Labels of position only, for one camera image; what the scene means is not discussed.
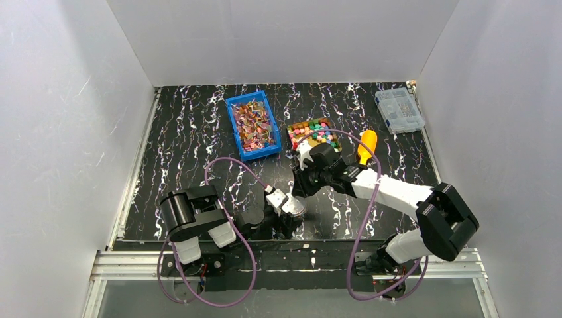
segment purple cable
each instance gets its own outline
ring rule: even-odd
[[[158,262],[156,263],[156,277],[158,278],[158,285],[160,285],[160,289],[162,290],[162,293],[164,293],[164,295],[171,301],[173,301],[174,303],[191,303],[195,298],[191,298],[190,300],[181,300],[181,299],[177,299],[177,298],[173,298],[167,291],[166,288],[164,288],[164,284],[162,283],[162,277],[160,276],[160,270],[162,269],[162,255],[164,255],[164,249],[166,248],[166,244],[168,244],[168,242],[170,242],[170,239],[168,237],[166,237],[166,240],[164,240],[164,244],[162,244],[162,249],[160,249],[160,255],[158,256]]]
[[[234,158],[229,158],[229,157],[220,157],[220,158],[216,158],[215,160],[211,161],[206,167],[205,167],[205,184],[209,184],[209,170],[211,169],[211,167],[215,164],[215,162],[220,161],[220,160],[229,160],[232,162],[236,162],[237,164],[239,164],[240,166],[242,166],[244,169],[246,169],[246,171],[250,172],[252,174],[252,176],[254,176],[254,178],[256,178],[256,180],[263,186],[263,187],[267,187],[267,185],[252,171],[250,170],[250,168],[248,166],[246,166],[244,163],[242,163],[240,160],[238,159],[234,159]],[[244,246],[246,247],[246,249],[248,250],[248,253],[250,254],[250,259],[252,260],[252,281],[250,282],[250,286],[248,287],[248,290],[244,293],[244,295],[242,297],[240,297],[240,299],[238,299],[237,301],[234,301],[232,303],[226,303],[226,304],[220,304],[220,303],[212,303],[204,298],[202,298],[200,295],[198,295],[193,289],[192,287],[189,285],[187,279],[186,279],[186,275],[184,274],[184,271],[181,270],[182,265],[180,264],[179,261],[179,257],[178,257],[178,252],[176,251],[176,245],[174,245],[172,243],[172,250],[174,251],[174,256],[176,259],[176,268],[178,269],[178,271],[180,272],[180,275],[184,281],[184,284],[188,287],[188,289],[191,291],[191,293],[195,296],[195,298],[197,298],[198,300],[202,301],[203,303],[206,303],[209,306],[212,307],[216,307],[216,308],[228,308],[228,307],[232,307],[232,306],[236,306],[239,303],[241,303],[244,299],[246,299],[246,297],[248,297],[248,295],[252,292],[252,289],[254,288],[254,283],[256,282],[256,274],[257,274],[257,269],[256,269],[256,258],[254,256],[254,253],[252,252],[252,248],[250,247],[250,244],[248,244],[248,241],[246,241],[246,239],[244,238],[244,236],[240,233],[240,231],[238,231],[238,229],[236,228],[236,225],[234,225],[234,222],[232,221],[232,218],[230,217],[230,214],[228,214],[227,210],[225,209],[225,206],[223,204],[223,202],[219,199],[219,204],[221,206],[221,208],[223,210],[225,210],[225,213],[227,214],[227,219],[230,222],[230,225],[232,226],[232,229],[234,230],[234,232],[236,233],[236,235],[240,238],[240,240],[242,241],[242,244],[244,244]]]
[[[373,160],[376,162],[376,172],[377,172],[378,178],[380,179],[380,177],[382,176],[382,168],[381,168],[381,165],[380,165],[380,161],[374,155],[374,152],[371,149],[369,149],[369,147],[366,144],[364,144],[361,140],[359,140],[357,137],[353,136],[349,132],[341,131],[339,129],[332,129],[332,128],[320,129],[320,130],[311,131],[310,133],[305,134],[304,137],[302,137],[298,141],[298,143],[300,144],[301,142],[306,140],[306,138],[312,136],[312,134],[319,133],[321,131],[332,131],[332,132],[335,132],[335,133],[344,134],[345,136],[348,136],[349,138],[357,141],[361,146],[363,146],[365,149],[367,149],[368,153],[372,156]],[[353,299],[359,300],[359,301],[366,301],[366,300],[372,300],[372,299],[375,299],[375,298],[379,298],[380,296],[382,296],[382,295],[388,293],[389,291],[393,290],[394,288],[396,288],[396,286],[400,285],[404,280],[406,280],[406,278],[408,278],[410,275],[412,275],[412,273],[414,272],[414,270],[416,270],[416,268],[418,267],[418,264],[421,261],[421,258],[417,259],[414,262],[414,265],[412,266],[412,268],[410,268],[410,270],[408,271],[408,273],[406,273],[406,275],[404,275],[404,277],[400,278],[396,283],[392,284],[389,288],[386,288],[385,290],[383,290],[381,292],[378,292],[375,295],[361,296],[361,295],[356,294],[351,289],[351,267],[353,266],[353,255],[355,255],[355,252],[357,251],[357,247],[359,246],[359,241],[361,240],[361,235],[363,234],[363,230],[365,229],[365,226],[368,222],[370,211],[371,211],[371,209],[374,205],[374,200],[376,199],[376,195],[378,194],[379,187],[380,187],[380,182],[377,182],[374,186],[372,196],[370,197],[370,201],[369,201],[369,205],[367,207],[367,211],[365,213],[365,217],[363,218],[361,226],[359,227],[359,231],[357,232],[357,238],[355,238],[355,242],[353,242],[353,247],[351,249],[351,255],[349,256],[349,261],[347,263],[347,275],[345,276],[345,282],[346,282],[346,285],[347,285],[347,292],[349,293],[349,295]],[[418,286],[420,285],[420,283],[423,280],[423,277],[425,276],[425,271],[427,270],[428,260],[429,260],[429,257],[426,257],[425,266],[423,267],[423,271],[421,273],[420,279],[418,280],[418,282],[416,283],[414,288],[412,288],[412,290],[409,293],[407,293],[406,295],[403,295],[402,297],[398,298],[398,300],[408,297],[413,291],[415,291],[418,288]]]

